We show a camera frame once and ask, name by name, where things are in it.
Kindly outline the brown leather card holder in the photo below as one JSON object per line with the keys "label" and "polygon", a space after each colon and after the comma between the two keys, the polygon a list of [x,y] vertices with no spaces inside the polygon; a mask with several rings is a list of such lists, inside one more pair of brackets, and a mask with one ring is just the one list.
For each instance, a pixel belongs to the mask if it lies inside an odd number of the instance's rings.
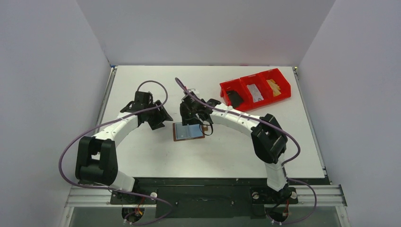
{"label": "brown leather card holder", "polygon": [[195,140],[203,139],[209,132],[208,126],[203,125],[182,125],[181,122],[173,123],[173,140]]}

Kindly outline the black VIP card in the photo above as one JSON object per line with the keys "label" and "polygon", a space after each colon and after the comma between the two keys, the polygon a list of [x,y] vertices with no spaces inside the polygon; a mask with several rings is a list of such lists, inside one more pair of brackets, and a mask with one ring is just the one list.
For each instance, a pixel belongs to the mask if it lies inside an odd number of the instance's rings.
{"label": "black VIP card", "polygon": [[235,90],[227,91],[227,97],[233,108],[238,108],[244,102],[240,94]]}

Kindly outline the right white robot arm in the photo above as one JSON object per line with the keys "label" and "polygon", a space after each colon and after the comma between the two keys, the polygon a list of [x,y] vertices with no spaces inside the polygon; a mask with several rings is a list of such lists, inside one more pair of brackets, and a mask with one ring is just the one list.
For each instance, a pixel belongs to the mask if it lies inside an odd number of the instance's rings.
{"label": "right white robot arm", "polygon": [[251,115],[233,109],[215,99],[206,103],[213,108],[195,101],[185,95],[180,103],[180,115],[183,125],[195,125],[208,122],[211,126],[219,124],[249,136],[253,143],[256,156],[265,163],[267,173],[267,197],[278,202],[286,195],[287,179],[281,166],[281,155],[286,150],[287,136],[259,120],[281,128],[276,118],[271,114],[265,116]]}

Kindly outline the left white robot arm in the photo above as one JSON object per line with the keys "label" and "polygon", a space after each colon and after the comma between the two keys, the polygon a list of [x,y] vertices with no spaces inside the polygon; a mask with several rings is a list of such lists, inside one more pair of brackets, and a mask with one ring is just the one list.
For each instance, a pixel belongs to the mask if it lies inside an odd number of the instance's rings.
{"label": "left white robot arm", "polygon": [[164,127],[172,121],[160,100],[154,100],[150,92],[137,91],[130,101],[107,127],[95,135],[84,136],[78,143],[75,176],[79,180],[100,183],[121,190],[128,203],[140,200],[141,190],[134,177],[119,171],[117,146],[141,124],[148,123],[152,130]]}

